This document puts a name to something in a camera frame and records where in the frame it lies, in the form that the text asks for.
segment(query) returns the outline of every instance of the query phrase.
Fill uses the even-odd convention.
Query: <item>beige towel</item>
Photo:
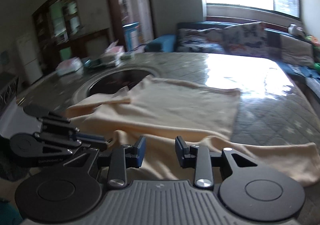
[[[115,145],[147,137],[142,167],[128,170],[130,179],[190,179],[194,171],[179,167],[174,138],[201,143],[211,151],[231,147],[287,174],[303,186],[320,179],[320,157],[314,143],[297,146],[251,146],[229,140],[240,91],[221,90],[172,79],[143,79],[132,90],[96,94],[68,108],[67,117],[82,132],[113,138]]]

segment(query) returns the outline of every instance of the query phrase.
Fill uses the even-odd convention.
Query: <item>white refrigerator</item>
[[[32,85],[43,76],[36,54],[36,43],[31,33],[26,33],[16,39],[17,52],[23,66],[25,80]]]

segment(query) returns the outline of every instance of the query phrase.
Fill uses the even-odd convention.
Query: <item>silver screw head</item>
[[[121,179],[112,179],[108,183],[113,187],[122,187],[124,185],[124,181]]]
[[[208,179],[199,179],[196,181],[196,185],[202,188],[207,188],[212,186],[212,181]]]

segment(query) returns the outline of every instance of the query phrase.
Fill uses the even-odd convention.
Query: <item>tissue box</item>
[[[58,76],[68,74],[79,70],[83,66],[81,60],[78,57],[60,62],[56,68]]]
[[[109,63],[111,61],[120,60],[123,54],[124,54],[123,46],[114,46],[112,48],[106,49],[105,53],[100,56],[100,59],[104,63]]]

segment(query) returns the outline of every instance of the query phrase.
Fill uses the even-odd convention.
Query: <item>floral cushion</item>
[[[195,38],[181,40],[177,52],[226,53],[220,44],[206,43],[201,38],[198,40]]]
[[[234,55],[268,58],[267,35],[263,22],[245,23],[223,29],[225,46]]]
[[[308,66],[313,68],[314,58],[312,44],[297,40],[293,37],[280,35],[282,46],[282,61],[292,65]]]
[[[222,29],[179,29],[177,52],[225,53]]]
[[[196,29],[179,29],[179,41],[198,37],[206,43],[223,44],[223,30],[219,28],[209,28],[203,30]]]

